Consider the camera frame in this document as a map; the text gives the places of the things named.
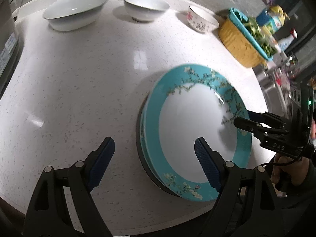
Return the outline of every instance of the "sink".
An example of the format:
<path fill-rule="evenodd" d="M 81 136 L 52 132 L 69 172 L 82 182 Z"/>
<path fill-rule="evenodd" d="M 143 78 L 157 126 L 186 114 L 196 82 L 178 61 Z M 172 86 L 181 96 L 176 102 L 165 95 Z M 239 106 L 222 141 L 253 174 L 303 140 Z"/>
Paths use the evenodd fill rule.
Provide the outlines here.
<path fill-rule="evenodd" d="M 253 71 L 261 87 L 268 112 L 287 118 L 287 107 L 279 85 L 267 76 L 261 66 L 254 67 Z"/>

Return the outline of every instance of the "white speckled countertop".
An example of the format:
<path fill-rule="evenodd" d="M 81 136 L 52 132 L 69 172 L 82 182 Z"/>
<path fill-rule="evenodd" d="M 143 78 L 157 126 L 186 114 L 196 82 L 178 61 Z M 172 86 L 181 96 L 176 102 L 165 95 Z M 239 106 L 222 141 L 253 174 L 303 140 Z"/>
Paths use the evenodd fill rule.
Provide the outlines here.
<path fill-rule="evenodd" d="M 111 136 L 114 156 L 91 194 L 112 234 L 156 231 L 209 211 L 212 202 L 171 196 L 148 178 L 136 151 L 136 117 L 154 82 L 189 62 L 224 75 L 247 109 L 267 111 L 252 69 L 235 60 L 217 31 L 203 35 L 185 24 L 178 11 L 188 0 L 167 0 L 171 9 L 148 24 L 127 16 L 121 0 L 110 0 L 96 22 L 70 32 L 54 31 L 42 18 L 54 1 L 34 0 L 15 11 L 24 48 L 0 100 L 0 196 L 25 213 L 45 166 L 72 165 Z M 253 138 L 249 167 L 274 154 L 258 143 Z"/>

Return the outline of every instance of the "bowl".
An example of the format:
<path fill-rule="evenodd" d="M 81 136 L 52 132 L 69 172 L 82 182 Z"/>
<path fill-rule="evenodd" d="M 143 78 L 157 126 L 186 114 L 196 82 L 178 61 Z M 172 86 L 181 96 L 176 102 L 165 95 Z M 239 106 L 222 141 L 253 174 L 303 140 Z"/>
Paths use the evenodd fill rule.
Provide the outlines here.
<path fill-rule="evenodd" d="M 170 8 L 164 0 L 124 0 L 124 5 L 127 13 L 140 22 L 153 21 Z"/>
<path fill-rule="evenodd" d="M 200 33 L 211 32 L 219 27 L 218 21 L 211 14 L 195 5 L 189 5 L 186 18 L 189 25 Z"/>
<path fill-rule="evenodd" d="M 58 0 L 43 13 L 52 28 L 70 31 L 95 21 L 108 0 Z"/>

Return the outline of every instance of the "human hand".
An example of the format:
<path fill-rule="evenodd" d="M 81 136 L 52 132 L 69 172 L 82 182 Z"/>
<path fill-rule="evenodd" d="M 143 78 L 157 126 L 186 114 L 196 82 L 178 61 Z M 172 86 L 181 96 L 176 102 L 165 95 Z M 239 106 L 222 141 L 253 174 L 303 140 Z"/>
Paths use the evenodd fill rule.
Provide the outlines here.
<path fill-rule="evenodd" d="M 315 121 L 312 121 L 312 129 L 311 129 L 311 138 L 316 138 L 316 124 Z M 274 158 L 274 163 L 287 163 L 293 161 L 293 159 L 282 156 L 276 153 Z M 287 166 L 273 166 L 271 181 L 274 184 L 277 184 L 280 180 L 280 173 L 284 171 L 291 176 L 291 182 L 294 186 L 299 186 L 305 180 L 309 168 L 309 159 L 302 157 L 301 161 L 295 161 L 293 164 Z"/>

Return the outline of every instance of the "blue gripper pad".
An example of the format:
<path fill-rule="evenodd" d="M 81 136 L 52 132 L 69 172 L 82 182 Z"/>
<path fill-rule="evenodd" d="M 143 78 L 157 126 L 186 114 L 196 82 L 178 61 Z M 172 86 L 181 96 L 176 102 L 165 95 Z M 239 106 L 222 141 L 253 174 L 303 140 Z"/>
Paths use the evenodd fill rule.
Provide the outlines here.
<path fill-rule="evenodd" d="M 89 171 L 87 189 L 92 191 L 93 188 L 99 186 L 101 179 L 105 173 L 107 166 L 114 154 L 115 143 L 110 137 L 105 138 L 100 147 L 94 151 L 99 153 Z"/>
<path fill-rule="evenodd" d="M 219 171 L 218 167 L 212 160 L 211 156 L 207 152 L 207 147 L 212 152 L 211 148 L 207 145 L 205 147 L 205 144 L 207 145 L 204 138 L 198 138 L 195 140 L 194 143 L 194 152 L 197 156 L 197 159 L 199 160 L 202 169 L 206 175 L 207 180 L 209 181 L 210 185 L 215 188 L 218 192 L 220 192 L 222 188 L 221 184 L 221 172 Z"/>

